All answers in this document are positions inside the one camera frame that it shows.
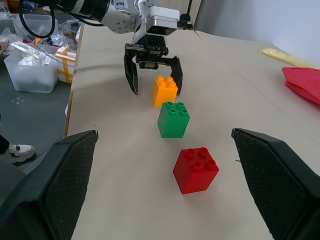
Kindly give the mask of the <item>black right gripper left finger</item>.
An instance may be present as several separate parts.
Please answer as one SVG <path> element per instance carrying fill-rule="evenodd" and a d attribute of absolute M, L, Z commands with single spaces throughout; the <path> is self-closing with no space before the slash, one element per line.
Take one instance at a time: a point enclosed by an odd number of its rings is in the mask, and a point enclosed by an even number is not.
<path fill-rule="evenodd" d="M 56 142 L 0 205 L 0 240 L 71 240 L 86 199 L 96 130 Z"/>

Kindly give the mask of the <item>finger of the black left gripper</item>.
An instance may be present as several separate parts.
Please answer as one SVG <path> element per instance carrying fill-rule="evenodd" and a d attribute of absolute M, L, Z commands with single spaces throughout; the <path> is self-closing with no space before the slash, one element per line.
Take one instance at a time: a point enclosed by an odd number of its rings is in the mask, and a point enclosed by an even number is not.
<path fill-rule="evenodd" d="M 133 62 L 135 54 L 125 51 L 124 53 L 124 71 L 130 89 L 135 95 L 138 95 L 138 72 L 136 63 Z"/>
<path fill-rule="evenodd" d="M 170 68 L 171 68 L 171 77 L 173 78 L 176 86 L 177 86 L 177 95 L 179 96 L 182 90 L 183 84 L 183 71 L 180 59 L 175 56 L 170 61 Z"/>

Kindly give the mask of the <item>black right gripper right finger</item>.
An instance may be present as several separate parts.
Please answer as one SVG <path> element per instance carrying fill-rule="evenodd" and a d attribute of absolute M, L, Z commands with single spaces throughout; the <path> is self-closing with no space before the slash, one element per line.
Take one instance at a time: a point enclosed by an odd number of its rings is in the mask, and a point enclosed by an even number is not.
<path fill-rule="evenodd" d="M 234 128 L 245 180 L 274 240 L 320 240 L 320 176 L 284 141 Z"/>

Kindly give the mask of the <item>orange toy brick cube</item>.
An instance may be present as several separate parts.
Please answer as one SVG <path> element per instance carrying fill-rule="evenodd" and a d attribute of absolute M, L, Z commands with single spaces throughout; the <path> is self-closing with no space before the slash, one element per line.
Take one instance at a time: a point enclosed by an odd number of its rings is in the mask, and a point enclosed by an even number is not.
<path fill-rule="evenodd" d="M 154 107 L 160 108 L 163 103 L 174 102 L 177 96 L 178 87 L 174 79 L 159 76 L 155 79 L 152 90 L 152 102 Z"/>

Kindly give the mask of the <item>white sneaker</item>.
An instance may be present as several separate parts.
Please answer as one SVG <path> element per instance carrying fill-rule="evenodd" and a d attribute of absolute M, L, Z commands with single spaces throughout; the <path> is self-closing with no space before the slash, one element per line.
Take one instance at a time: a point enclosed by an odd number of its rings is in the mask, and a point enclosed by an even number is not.
<path fill-rule="evenodd" d="M 26 144 L 10 144 L 8 149 L 0 154 L 0 160 L 11 164 L 22 163 L 35 154 L 35 148 Z"/>

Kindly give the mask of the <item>green toy brick cube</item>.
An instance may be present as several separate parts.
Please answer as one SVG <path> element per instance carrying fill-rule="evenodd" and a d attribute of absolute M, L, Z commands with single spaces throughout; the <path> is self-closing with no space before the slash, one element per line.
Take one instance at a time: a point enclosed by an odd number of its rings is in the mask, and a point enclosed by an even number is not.
<path fill-rule="evenodd" d="M 157 125 L 162 138 L 182 138 L 190 120 L 183 102 L 164 102 L 161 106 Z"/>

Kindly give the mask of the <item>dark trouser leg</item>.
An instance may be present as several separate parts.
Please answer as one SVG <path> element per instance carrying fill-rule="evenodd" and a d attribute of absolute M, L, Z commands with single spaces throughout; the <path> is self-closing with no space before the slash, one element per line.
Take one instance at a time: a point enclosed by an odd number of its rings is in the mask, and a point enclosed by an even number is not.
<path fill-rule="evenodd" d="M 3 155 L 9 149 L 10 143 L 6 138 L 0 135 L 0 155 Z"/>

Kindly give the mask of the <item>white box with yellow tape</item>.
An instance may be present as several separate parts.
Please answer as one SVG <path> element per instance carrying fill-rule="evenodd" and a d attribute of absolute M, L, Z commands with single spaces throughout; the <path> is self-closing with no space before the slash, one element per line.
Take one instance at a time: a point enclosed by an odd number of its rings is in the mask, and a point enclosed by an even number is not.
<path fill-rule="evenodd" d="M 69 45 L 60 47 L 54 54 L 58 80 L 71 84 L 76 64 L 77 53 Z"/>

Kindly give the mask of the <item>red toy brick cube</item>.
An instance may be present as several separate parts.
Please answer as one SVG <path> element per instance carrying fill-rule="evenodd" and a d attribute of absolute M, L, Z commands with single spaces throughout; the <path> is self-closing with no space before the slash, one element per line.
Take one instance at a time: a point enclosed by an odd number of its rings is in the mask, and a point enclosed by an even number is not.
<path fill-rule="evenodd" d="M 207 190 L 219 168 L 209 150 L 199 147 L 181 150 L 172 172 L 185 195 Z"/>

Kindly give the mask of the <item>translucent plastic storage bin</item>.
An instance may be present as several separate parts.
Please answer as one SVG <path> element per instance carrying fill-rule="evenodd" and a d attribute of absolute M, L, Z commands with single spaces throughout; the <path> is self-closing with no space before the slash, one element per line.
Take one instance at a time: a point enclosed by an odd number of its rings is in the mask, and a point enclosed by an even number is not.
<path fill-rule="evenodd" d="M 12 84 L 17 91 L 33 93 L 50 93 L 57 81 L 57 61 L 53 56 L 57 48 L 53 46 L 43 46 L 42 50 L 52 55 L 51 62 L 45 66 L 25 66 L 19 65 L 22 60 L 22 53 L 15 49 L 4 59 L 5 67 L 9 73 Z"/>

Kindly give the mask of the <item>red folded cloth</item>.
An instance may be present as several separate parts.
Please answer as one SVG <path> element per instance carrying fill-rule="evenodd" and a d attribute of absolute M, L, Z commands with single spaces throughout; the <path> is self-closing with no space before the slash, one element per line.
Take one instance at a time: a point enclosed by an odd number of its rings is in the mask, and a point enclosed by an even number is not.
<path fill-rule="evenodd" d="M 283 67 L 285 85 L 302 98 L 320 106 L 320 69 Z"/>

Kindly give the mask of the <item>clear bag with white item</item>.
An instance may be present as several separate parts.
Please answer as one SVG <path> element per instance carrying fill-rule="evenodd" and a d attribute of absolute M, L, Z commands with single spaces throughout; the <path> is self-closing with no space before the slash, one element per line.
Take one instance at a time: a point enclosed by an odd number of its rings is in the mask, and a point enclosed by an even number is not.
<path fill-rule="evenodd" d="M 26 43 L 16 41 L 10 43 L 10 46 L 21 52 L 22 60 L 18 62 L 22 66 L 43 67 L 51 62 L 52 55 L 41 49 L 36 49 Z"/>

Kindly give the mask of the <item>clear plastic tub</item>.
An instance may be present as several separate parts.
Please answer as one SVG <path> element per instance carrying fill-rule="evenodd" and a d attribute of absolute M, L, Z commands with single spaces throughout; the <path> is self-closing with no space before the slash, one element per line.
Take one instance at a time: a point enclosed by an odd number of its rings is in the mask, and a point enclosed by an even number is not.
<path fill-rule="evenodd" d="M 37 35 L 46 35 L 52 28 L 52 17 L 50 15 L 23 14 L 23 18 L 29 29 Z M 18 14 L 13 14 L 11 19 L 17 36 L 31 41 L 35 39 L 35 37 L 24 28 Z"/>

